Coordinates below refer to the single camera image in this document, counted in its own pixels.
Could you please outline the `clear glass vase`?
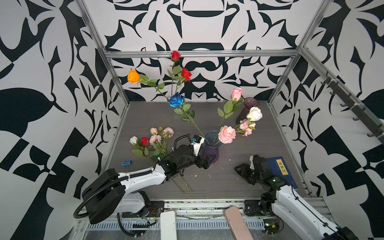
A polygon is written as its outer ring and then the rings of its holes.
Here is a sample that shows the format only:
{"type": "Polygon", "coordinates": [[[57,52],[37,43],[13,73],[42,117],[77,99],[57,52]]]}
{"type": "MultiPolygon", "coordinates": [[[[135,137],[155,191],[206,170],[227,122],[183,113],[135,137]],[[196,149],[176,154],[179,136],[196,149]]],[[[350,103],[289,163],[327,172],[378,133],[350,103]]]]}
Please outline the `clear glass vase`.
{"type": "Polygon", "coordinates": [[[172,97],[170,97],[168,102],[169,102],[169,105],[173,108],[170,121],[176,122],[179,120],[179,114],[175,112],[175,109],[183,104],[183,98],[179,93],[175,93],[172,97]]]}

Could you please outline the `blue artificial rose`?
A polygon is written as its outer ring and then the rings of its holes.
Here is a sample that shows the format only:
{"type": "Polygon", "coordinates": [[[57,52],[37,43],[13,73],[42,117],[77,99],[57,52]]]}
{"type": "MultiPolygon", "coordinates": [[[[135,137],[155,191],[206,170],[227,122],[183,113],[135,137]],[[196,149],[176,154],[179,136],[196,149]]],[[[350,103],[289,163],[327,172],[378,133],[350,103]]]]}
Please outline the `blue artificial rose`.
{"type": "Polygon", "coordinates": [[[176,92],[168,99],[170,107],[173,108],[175,114],[179,115],[179,120],[185,123],[192,123],[201,136],[204,136],[203,132],[195,123],[196,113],[191,109],[192,105],[187,103],[185,97],[176,92]]]}

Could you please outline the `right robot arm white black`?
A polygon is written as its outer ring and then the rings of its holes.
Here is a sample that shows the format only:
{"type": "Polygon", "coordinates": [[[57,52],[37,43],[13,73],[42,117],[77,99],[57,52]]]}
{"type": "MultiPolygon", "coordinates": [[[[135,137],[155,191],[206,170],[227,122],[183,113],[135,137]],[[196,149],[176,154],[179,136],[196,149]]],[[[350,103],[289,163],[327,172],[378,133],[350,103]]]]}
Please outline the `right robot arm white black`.
{"type": "Polygon", "coordinates": [[[355,240],[347,227],[339,227],[312,207],[296,192],[296,183],[282,157],[250,157],[250,163],[235,167],[251,185],[265,190],[259,200],[245,201],[245,215],[273,216],[288,224],[303,240],[355,240]]]}

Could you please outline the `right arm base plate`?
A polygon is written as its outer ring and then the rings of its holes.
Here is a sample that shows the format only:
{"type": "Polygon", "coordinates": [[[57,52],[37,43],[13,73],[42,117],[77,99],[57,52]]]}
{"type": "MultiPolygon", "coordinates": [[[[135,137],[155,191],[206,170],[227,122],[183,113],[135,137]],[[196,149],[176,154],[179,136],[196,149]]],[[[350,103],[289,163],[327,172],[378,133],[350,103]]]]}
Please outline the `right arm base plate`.
{"type": "Polygon", "coordinates": [[[269,216],[271,212],[264,208],[260,202],[260,200],[245,200],[244,214],[249,217],[269,216]]]}

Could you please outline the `orange artificial rose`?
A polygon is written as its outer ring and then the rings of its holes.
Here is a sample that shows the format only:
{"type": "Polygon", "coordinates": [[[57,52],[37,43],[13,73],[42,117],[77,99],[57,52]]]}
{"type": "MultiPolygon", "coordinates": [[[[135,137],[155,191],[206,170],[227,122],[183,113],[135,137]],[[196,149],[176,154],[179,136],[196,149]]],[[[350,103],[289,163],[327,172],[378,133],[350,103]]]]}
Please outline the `orange artificial rose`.
{"type": "Polygon", "coordinates": [[[158,85],[158,80],[156,79],[149,79],[149,77],[147,77],[146,75],[140,75],[136,70],[132,69],[129,71],[127,80],[131,84],[142,84],[154,88],[160,95],[169,100],[169,98],[162,92],[165,87],[165,84],[158,85]]]}

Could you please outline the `small white artificial rose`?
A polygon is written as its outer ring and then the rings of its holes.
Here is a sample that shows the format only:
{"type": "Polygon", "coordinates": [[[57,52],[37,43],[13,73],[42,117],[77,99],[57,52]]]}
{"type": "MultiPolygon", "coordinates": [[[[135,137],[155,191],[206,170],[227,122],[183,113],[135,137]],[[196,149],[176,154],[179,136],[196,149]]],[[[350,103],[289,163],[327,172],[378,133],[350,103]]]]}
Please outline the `small white artificial rose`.
{"type": "Polygon", "coordinates": [[[147,137],[139,139],[138,137],[131,137],[130,144],[135,148],[132,149],[132,153],[137,157],[147,157],[153,162],[157,161],[155,156],[155,150],[150,144],[150,140],[147,137]]]}

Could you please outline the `purple blue glass vase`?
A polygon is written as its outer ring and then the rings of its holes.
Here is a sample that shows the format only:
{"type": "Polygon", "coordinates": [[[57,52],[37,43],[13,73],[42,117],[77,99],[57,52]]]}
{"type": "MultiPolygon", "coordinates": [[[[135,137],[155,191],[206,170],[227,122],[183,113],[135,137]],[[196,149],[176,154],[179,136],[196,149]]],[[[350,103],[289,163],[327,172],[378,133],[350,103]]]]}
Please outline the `purple blue glass vase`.
{"type": "Polygon", "coordinates": [[[220,156],[219,147],[222,144],[223,143],[219,140],[218,131],[208,131],[205,135],[205,146],[202,151],[203,159],[210,164],[217,162],[220,156]]]}

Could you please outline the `pink peony flower spray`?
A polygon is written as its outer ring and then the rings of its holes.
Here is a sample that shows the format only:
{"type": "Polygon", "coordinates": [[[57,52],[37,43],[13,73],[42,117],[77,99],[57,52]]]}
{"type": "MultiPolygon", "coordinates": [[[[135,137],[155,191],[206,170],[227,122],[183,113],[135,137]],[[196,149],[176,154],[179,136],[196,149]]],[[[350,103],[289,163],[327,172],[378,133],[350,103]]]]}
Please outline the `pink peony flower spray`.
{"type": "Polygon", "coordinates": [[[240,121],[240,123],[235,128],[231,126],[223,126],[218,133],[218,140],[222,144],[230,144],[233,142],[237,135],[244,137],[251,135],[255,129],[255,126],[255,122],[251,122],[247,119],[240,121]]]}

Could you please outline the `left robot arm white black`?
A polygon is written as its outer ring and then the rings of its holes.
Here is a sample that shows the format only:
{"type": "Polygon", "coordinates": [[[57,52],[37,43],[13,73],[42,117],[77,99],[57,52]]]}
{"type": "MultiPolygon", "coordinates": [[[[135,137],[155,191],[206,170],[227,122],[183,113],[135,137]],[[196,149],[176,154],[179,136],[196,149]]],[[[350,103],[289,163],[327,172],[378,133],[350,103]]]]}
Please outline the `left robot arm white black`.
{"type": "Polygon", "coordinates": [[[146,219],[152,203],[144,188],[183,176],[184,170],[190,166],[208,169],[211,160],[199,154],[205,142],[202,136],[186,134],[176,138],[172,152],[158,158],[149,168],[124,173],[108,169],[83,191],[83,202],[75,209],[73,217],[88,218],[90,224],[95,225],[116,215],[119,228],[125,235],[132,238],[143,236],[157,221],[147,221],[139,231],[130,232],[123,226],[122,215],[128,213],[146,219]]]}

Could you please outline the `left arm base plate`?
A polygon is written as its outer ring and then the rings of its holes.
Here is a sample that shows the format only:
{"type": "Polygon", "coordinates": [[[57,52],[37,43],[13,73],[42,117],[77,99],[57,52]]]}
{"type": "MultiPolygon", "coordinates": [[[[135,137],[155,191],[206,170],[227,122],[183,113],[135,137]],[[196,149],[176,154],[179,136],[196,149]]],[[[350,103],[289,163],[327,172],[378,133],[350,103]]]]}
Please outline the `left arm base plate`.
{"type": "Polygon", "coordinates": [[[121,214],[121,217],[123,218],[157,218],[160,216],[161,213],[164,212],[165,209],[165,202],[164,201],[152,201],[150,205],[145,205],[142,210],[140,210],[138,213],[130,213],[130,212],[124,212],[121,214]]]}

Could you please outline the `dark maroon glass vase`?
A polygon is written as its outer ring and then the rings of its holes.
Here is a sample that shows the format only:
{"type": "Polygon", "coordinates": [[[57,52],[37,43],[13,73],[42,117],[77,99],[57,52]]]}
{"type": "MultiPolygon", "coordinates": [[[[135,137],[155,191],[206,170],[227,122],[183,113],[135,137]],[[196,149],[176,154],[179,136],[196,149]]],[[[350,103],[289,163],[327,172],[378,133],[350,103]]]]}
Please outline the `dark maroon glass vase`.
{"type": "Polygon", "coordinates": [[[244,100],[244,107],[238,117],[236,118],[236,124],[238,125],[242,120],[246,119],[247,114],[252,107],[259,107],[260,102],[255,98],[246,98],[244,100]]]}

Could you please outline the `small red artificial rose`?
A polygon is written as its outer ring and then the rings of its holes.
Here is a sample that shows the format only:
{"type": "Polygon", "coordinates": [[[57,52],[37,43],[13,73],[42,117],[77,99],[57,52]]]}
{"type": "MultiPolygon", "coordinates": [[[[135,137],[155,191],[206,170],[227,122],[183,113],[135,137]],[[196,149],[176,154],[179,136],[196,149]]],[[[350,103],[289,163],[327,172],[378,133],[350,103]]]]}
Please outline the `small red artificial rose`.
{"type": "Polygon", "coordinates": [[[172,51],[171,60],[173,62],[172,69],[169,71],[169,76],[172,79],[171,82],[171,97],[174,95],[174,83],[181,79],[182,67],[178,64],[181,55],[177,51],[172,51]]]}

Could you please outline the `large red artificial rose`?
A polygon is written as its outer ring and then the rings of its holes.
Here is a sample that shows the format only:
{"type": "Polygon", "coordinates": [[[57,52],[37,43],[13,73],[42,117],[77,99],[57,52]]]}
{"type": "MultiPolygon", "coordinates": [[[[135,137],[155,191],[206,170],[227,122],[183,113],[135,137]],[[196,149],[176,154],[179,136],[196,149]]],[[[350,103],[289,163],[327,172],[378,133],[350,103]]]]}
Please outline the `large red artificial rose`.
{"type": "Polygon", "coordinates": [[[181,73],[177,76],[177,87],[176,87],[176,93],[179,93],[179,88],[182,84],[185,82],[189,82],[191,80],[192,73],[187,70],[186,68],[182,68],[181,73]]]}

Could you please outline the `pink artificial rose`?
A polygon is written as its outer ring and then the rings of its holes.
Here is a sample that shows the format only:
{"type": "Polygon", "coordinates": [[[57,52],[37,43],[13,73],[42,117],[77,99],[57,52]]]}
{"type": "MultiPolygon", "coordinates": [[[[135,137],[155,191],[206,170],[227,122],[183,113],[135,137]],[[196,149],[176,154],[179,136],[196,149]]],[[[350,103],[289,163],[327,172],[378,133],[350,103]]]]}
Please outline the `pink artificial rose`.
{"type": "Polygon", "coordinates": [[[243,103],[243,89],[235,88],[231,90],[231,97],[228,101],[224,101],[222,108],[218,108],[218,115],[221,117],[221,124],[225,119],[230,118],[236,111],[240,109],[243,103]]]}

